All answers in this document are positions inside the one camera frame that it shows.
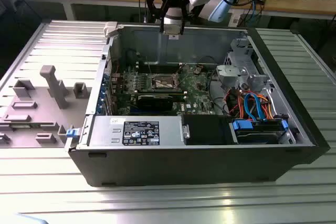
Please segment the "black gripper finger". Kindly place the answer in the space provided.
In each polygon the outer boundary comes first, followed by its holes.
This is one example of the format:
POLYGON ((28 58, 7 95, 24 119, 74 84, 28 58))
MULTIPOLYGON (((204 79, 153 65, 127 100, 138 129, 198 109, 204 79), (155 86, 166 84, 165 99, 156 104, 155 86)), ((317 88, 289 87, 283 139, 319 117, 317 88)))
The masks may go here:
POLYGON ((157 19, 160 21, 160 33, 164 31, 164 17, 168 10, 169 0, 162 0, 162 5, 160 8, 156 7, 154 4, 155 0, 146 0, 146 4, 148 7, 148 23, 154 23, 157 19))
POLYGON ((180 35, 183 35, 184 33, 184 28, 187 22, 192 23, 194 21, 194 15, 193 13, 190 13, 188 11, 189 8, 189 2, 188 0, 178 0, 179 7, 182 12, 182 17, 181 17, 181 25, 180 25, 180 35))

